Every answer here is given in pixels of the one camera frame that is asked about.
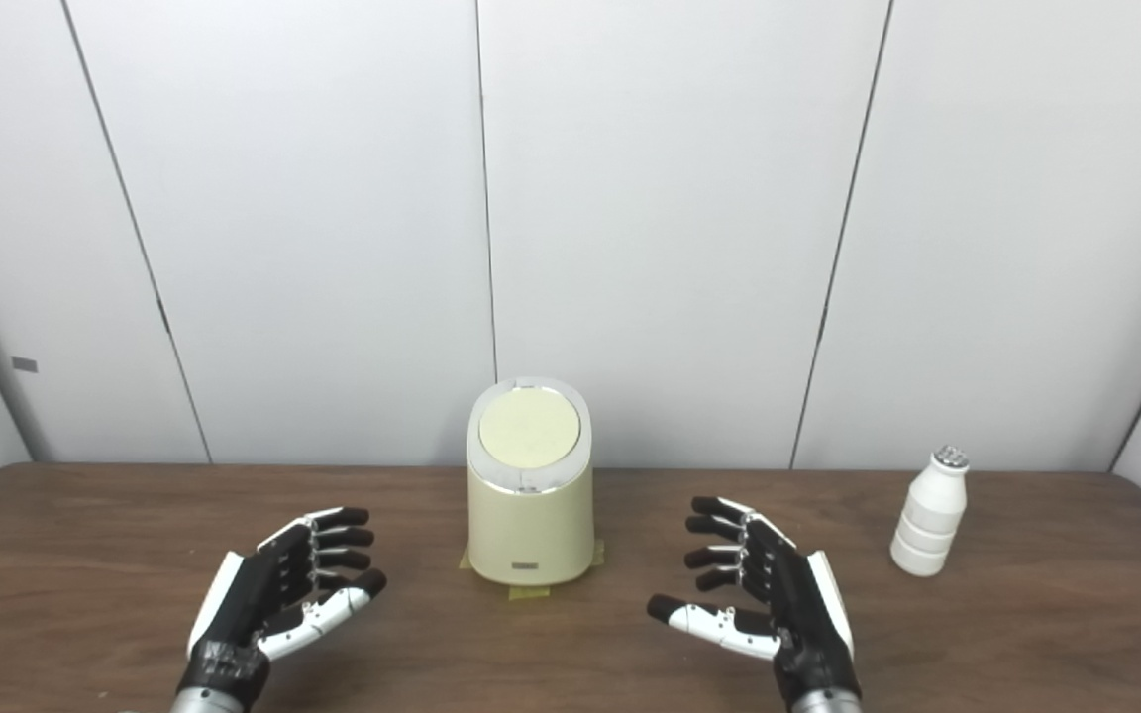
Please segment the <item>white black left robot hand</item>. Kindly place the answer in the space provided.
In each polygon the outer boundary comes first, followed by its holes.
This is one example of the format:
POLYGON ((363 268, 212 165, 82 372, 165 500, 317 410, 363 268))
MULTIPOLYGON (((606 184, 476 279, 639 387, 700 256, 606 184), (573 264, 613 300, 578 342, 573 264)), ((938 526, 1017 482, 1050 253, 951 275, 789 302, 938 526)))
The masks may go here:
POLYGON ((316 645, 386 586, 365 548, 369 511, 329 507, 273 532, 250 554, 227 552, 187 638, 173 712, 250 712, 272 665, 316 645))

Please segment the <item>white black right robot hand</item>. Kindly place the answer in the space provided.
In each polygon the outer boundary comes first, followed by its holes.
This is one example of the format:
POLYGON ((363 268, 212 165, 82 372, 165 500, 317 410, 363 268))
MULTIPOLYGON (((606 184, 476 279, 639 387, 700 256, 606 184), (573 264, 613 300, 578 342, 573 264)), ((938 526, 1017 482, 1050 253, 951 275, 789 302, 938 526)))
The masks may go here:
POLYGON ((693 497, 685 528, 723 538, 683 556, 685 567, 698 572, 694 586, 742 588, 764 610, 656 594, 647 603, 652 618, 770 661, 787 712, 861 712, 851 624, 828 557, 806 554, 760 511, 729 499, 693 497))

